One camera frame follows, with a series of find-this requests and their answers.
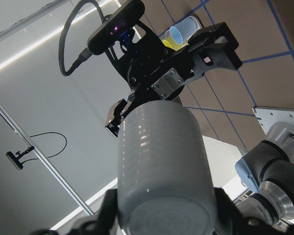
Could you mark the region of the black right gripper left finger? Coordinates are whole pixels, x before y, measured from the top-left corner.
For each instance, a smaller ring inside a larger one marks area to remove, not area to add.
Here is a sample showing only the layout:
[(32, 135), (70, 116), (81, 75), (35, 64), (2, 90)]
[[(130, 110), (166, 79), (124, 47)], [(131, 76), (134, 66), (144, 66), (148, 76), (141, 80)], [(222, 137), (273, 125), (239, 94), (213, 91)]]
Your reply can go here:
[(117, 189), (106, 191), (100, 209), (91, 216), (76, 220), (68, 235), (115, 235), (118, 230)]

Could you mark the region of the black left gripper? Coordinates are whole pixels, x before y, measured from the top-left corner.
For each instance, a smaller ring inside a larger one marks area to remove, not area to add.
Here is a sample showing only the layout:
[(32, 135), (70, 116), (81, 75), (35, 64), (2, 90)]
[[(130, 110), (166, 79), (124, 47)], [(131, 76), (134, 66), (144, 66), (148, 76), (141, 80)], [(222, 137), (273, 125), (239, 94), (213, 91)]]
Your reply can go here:
[[(117, 58), (112, 47), (107, 50), (110, 62), (131, 89), (127, 100), (117, 101), (108, 111), (104, 127), (115, 138), (118, 138), (120, 124), (139, 104), (173, 100), (181, 93), (186, 81), (201, 78), (213, 69), (236, 71), (243, 64), (235, 52), (239, 43), (225, 22), (200, 29), (188, 40), (188, 45), (178, 51), (166, 47), (142, 22), (138, 26), (145, 31), (138, 42), (132, 41), (133, 28), (117, 40), (123, 51), (122, 57)], [(182, 81), (178, 82), (178, 88), (165, 93), (165, 87), (158, 86), (158, 80), (172, 70)]]

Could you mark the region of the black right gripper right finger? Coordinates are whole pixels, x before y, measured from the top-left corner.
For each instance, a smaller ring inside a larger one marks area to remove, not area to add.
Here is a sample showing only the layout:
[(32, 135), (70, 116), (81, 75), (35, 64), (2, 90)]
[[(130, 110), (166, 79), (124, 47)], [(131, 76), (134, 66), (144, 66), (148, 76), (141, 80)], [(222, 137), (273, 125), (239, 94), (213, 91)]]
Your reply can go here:
[(294, 225), (281, 232), (256, 217), (244, 217), (222, 188), (214, 188), (218, 207), (216, 235), (294, 235)]

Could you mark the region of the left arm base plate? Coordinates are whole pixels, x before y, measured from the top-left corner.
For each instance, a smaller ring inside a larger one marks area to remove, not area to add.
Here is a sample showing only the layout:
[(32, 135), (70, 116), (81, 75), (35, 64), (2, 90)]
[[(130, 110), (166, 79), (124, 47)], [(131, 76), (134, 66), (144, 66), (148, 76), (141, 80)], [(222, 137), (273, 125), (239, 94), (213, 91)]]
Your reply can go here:
[(276, 122), (294, 126), (294, 109), (257, 106), (252, 109), (265, 135)]

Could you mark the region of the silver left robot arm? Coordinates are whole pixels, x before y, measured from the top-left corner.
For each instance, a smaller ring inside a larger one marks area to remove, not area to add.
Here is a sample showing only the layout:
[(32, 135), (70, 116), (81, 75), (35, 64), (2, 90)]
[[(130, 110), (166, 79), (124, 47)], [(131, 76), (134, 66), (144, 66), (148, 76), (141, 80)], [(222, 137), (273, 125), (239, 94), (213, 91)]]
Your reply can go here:
[(118, 222), (128, 235), (275, 235), (294, 218), (294, 125), (275, 123), (235, 168), (252, 191), (234, 204), (213, 187), (200, 126), (174, 101), (205, 72), (241, 66), (225, 23), (199, 30), (188, 45), (167, 48), (148, 30), (133, 42), (133, 23), (111, 23), (117, 64), (131, 94), (110, 109), (106, 128), (118, 138)]

